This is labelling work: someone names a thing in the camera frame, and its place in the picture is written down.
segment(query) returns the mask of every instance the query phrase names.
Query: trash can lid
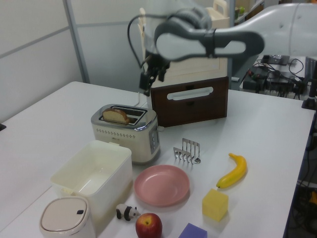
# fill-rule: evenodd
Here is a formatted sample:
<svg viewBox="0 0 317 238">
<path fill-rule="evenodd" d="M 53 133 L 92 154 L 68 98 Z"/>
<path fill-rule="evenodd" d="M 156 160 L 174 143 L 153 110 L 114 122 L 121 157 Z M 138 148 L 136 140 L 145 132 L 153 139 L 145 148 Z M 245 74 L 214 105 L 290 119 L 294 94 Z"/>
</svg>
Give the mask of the trash can lid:
<svg viewBox="0 0 317 238">
<path fill-rule="evenodd" d="M 41 227 L 49 232 L 80 230 L 89 217 L 88 202 L 81 197 L 64 197 L 52 201 L 44 210 Z"/>
</svg>

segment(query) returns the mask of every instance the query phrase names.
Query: apple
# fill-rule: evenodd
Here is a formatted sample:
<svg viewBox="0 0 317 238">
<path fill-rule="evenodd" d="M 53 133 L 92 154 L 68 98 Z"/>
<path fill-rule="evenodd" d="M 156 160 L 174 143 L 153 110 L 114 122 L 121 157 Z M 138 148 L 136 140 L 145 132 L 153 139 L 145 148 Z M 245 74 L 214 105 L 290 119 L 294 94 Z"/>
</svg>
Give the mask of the apple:
<svg viewBox="0 0 317 238">
<path fill-rule="evenodd" d="M 142 214 L 135 224 L 135 230 L 139 238 L 160 238 L 162 229 L 162 221 L 154 213 Z"/>
</svg>

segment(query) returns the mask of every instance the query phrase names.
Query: box handle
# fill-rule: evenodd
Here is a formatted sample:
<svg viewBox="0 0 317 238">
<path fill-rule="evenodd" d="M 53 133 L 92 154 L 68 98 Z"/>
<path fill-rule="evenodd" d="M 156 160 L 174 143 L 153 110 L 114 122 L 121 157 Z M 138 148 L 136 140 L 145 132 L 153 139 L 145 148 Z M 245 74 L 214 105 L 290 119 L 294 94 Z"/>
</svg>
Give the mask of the box handle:
<svg viewBox="0 0 317 238">
<path fill-rule="evenodd" d="M 198 88 L 198 89 L 192 89 L 192 90 L 187 90 L 182 92 L 169 93 L 167 95 L 167 99 L 179 101 L 179 100 L 185 100 L 190 98 L 208 96 L 212 92 L 213 92 L 213 87 Z"/>
<path fill-rule="evenodd" d="M 110 145 L 115 145 L 115 146 L 120 146 L 119 144 L 117 143 L 113 143 L 113 142 L 108 142 Z"/>
<path fill-rule="evenodd" d="M 228 4 L 227 4 L 227 2 L 224 1 L 224 0 L 214 0 L 214 1 L 213 1 L 213 9 L 214 9 L 215 11 L 218 11 L 218 12 L 219 12 L 218 6 L 221 6 L 221 7 L 222 7 L 222 9 L 223 9 L 223 16 L 224 16 L 224 17 L 229 17 L 229 11 L 228 11 Z"/>
<path fill-rule="evenodd" d="M 76 193 L 71 190 L 71 189 L 68 189 L 68 188 L 62 188 L 60 190 L 61 194 L 63 194 L 63 196 L 76 196 Z"/>
</svg>

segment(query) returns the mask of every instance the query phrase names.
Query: banana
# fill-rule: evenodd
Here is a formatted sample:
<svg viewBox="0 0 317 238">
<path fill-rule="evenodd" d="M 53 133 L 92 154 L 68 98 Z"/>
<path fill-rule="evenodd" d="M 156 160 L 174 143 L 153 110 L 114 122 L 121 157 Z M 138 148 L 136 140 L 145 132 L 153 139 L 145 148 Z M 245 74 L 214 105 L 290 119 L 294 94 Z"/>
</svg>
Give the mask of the banana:
<svg viewBox="0 0 317 238">
<path fill-rule="evenodd" d="M 229 156 L 236 162 L 237 166 L 228 174 L 219 179 L 217 187 L 226 188 L 233 185 L 247 172 L 247 161 L 241 155 L 234 155 L 232 153 Z"/>
</svg>

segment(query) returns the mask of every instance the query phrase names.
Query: panda figurine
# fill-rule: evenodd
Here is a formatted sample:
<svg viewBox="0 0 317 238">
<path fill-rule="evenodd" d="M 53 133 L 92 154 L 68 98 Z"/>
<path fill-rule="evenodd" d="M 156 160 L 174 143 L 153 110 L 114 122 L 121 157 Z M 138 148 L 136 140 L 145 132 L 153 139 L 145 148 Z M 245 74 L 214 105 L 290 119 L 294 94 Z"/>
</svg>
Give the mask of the panda figurine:
<svg viewBox="0 0 317 238">
<path fill-rule="evenodd" d="M 132 218 L 140 216 L 137 207 L 132 208 L 125 204 L 119 204 L 116 206 L 116 210 L 118 219 L 121 219 L 123 216 L 125 220 L 130 221 Z"/>
</svg>

